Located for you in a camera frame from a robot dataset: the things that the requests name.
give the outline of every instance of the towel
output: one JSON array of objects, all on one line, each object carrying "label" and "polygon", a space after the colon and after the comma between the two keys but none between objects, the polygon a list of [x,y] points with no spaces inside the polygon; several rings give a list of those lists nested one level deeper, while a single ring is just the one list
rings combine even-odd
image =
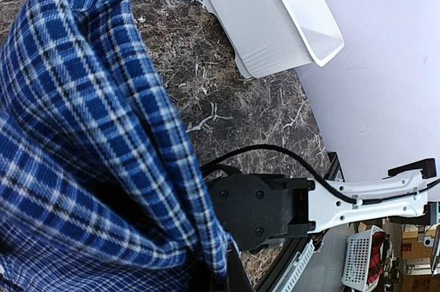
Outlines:
[{"label": "towel", "polygon": [[129,0],[25,2],[0,50],[0,178],[0,289],[226,278],[231,237]]},{"label": "towel", "polygon": [[384,232],[376,232],[373,235],[373,239],[371,241],[370,264],[368,266],[368,284],[374,283],[384,272],[380,248],[384,244],[385,239],[386,234]]}]

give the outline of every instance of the screw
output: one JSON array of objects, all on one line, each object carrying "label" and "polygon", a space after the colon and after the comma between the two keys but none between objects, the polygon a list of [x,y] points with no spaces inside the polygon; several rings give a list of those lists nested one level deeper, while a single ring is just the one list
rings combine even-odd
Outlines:
[{"label": "screw", "polygon": [[220,191],[220,197],[227,199],[228,196],[229,196],[229,192],[227,190]]},{"label": "screw", "polygon": [[264,198],[264,192],[259,190],[256,192],[255,196],[257,197],[257,199],[263,199]]},{"label": "screw", "polygon": [[255,229],[255,234],[257,236],[261,236],[263,234],[263,232],[264,232],[264,229],[262,227],[258,227]]}]

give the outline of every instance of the white bracket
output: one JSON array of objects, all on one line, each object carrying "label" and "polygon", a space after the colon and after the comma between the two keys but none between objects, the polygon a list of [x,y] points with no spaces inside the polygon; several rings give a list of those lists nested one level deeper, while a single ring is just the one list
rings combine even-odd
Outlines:
[{"label": "white bracket", "polygon": [[[418,193],[418,191],[437,179],[423,179],[420,170],[411,170],[379,181],[350,183],[328,181],[335,190],[356,199],[355,205],[333,196],[315,181],[315,190],[309,191],[309,221],[314,221],[316,228],[309,233],[374,218],[422,216],[424,206],[428,203],[428,193]],[[375,205],[364,205],[363,202],[364,199],[383,199],[414,192],[417,192],[415,196],[405,196]]]}]

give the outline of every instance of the red cloth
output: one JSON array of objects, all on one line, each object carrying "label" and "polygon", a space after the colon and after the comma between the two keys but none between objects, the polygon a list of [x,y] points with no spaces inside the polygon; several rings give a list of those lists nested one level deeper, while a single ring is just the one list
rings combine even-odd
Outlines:
[{"label": "red cloth", "polygon": [[384,244],[386,234],[384,232],[376,232],[373,235],[371,243],[371,257],[370,266],[368,268],[368,280],[369,284],[372,284],[382,275],[384,269],[382,267],[382,255],[380,253],[380,247]]}]

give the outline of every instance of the white plastic basket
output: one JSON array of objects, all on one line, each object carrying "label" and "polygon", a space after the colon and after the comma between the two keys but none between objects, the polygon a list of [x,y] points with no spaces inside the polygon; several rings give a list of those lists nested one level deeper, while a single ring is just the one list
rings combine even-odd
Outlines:
[{"label": "white plastic basket", "polygon": [[368,284],[369,264],[371,257],[371,243],[376,232],[383,232],[375,225],[371,230],[350,236],[347,240],[343,285],[361,292],[370,292],[377,286],[379,280]]}]

